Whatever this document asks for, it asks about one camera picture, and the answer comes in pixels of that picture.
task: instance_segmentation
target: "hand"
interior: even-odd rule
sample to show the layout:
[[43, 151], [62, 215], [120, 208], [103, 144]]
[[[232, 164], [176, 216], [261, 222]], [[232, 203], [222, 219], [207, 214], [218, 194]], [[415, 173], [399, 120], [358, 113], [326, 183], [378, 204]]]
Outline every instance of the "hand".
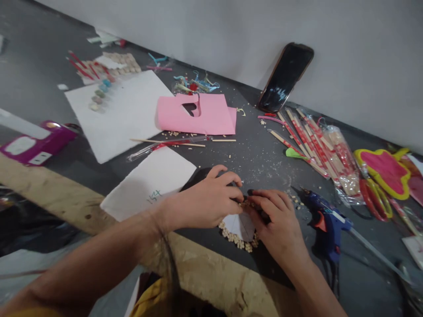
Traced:
[[[167, 198], [163, 209], [164, 231], [180, 228], [213, 228], [229, 214], [240, 214], [240, 203], [244, 196], [238, 187], [241, 178], [234, 172], [227, 172], [217, 177], [219, 172], [227, 171], [223, 165], [214, 166], [205, 179], [193, 187]], [[235, 182], [238, 187], [227, 186]]]
[[295, 217], [294, 206], [288, 195], [277, 190], [253, 191], [247, 199], [260, 206], [270, 217], [267, 225], [256, 210], [246, 209], [272, 257], [285, 271], [308, 264], [311, 259]]

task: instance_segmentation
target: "pink paper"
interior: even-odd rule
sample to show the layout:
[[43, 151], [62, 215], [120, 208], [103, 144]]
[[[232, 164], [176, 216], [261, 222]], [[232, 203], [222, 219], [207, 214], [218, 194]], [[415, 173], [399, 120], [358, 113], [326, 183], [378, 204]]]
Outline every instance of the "pink paper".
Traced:
[[[197, 109], [191, 117], [183, 107], [194, 103]], [[162, 130], [208, 135], [235, 134], [237, 110], [228, 107], [225, 95], [177, 94], [175, 97], [160, 97], [157, 101], [157, 118]]]

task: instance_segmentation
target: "white wall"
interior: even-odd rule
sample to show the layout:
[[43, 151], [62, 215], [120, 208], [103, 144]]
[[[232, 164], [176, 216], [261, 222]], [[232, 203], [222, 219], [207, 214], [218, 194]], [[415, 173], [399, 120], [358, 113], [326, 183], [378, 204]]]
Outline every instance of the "white wall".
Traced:
[[306, 44], [291, 101], [423, 154], [423, 1], [38, 1], [257, 88], [287, 43]]

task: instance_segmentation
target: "smartphone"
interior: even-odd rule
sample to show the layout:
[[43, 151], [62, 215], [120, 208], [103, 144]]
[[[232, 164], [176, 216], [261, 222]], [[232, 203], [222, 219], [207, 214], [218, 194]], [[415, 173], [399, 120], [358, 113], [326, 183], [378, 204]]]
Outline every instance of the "smartphone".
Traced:
[[306, 45], [293, 42], [286, 45], [261, 94], [258, 108], [265, 112], [278, 112], [313, 57], [313, 49]]

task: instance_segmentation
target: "finger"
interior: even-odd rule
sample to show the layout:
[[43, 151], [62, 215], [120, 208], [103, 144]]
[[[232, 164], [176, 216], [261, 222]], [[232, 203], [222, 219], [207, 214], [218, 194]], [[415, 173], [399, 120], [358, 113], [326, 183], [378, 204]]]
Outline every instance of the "finger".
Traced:
[[229, 198], [234, 198], [240, 203], [244, 201], [244, 195], [238, 187], [227, 186], [225, 190], [229, 194]]
[[229, 205], [229, 213], [228, 214], [241, 214], [242, 213], [242, 207], [238, 205], [237, 202], [230, 200]]
[[263, 219], [260, 217], [259, 213], [251, 206], [246, 206], [245, 211], [250, 216], [252, 224], [256, 228], [258, 234], [263, 232], [263, 230], [266, 229], [266, 225]]
[[280, 210], [278, 207], [274, 205], [268, 198], [262, 197], [262, 196], [248, 196], [247, 199], [250, 202], [255, 203], [257, 206], [260, 206], [261, 209], [265, 213], [267, 213], [270, 217], [270, 219], [273, 219], [276, 214], [280, 213]]
[[206, 178], [216, 178], [220, 172], [226, 172], [228, 168], [222, 164], [214, 166], [210, 172], [208, 172]]
[[280, 210], [282, 211], [287, 211], [287, 207], [285, 205], [285, 203], [283, 202], [282, 198], [276, 194], [273, 191], [270, 190], [254, 190], [252, 192], [252, 194], [254, 196], [262, 196], [262, 197], [266, 197], [267, 199], [269, 199], [276, 207], [278, 207]]
[[294, 212], [294, 204], [292, 204], [292, 199], [289, 198], [288, 194], [285, 192], [272, 190], [275, 194], [277, 194], [285, 203], [285, 205], [288, 207], [288, 209], [292, 212]]
[[238, 187], [242, 186], [241, 178], [234, 172], [224, 173], [223, 175], [219, 176], [219, 180], [225, 185], [235, 182]]

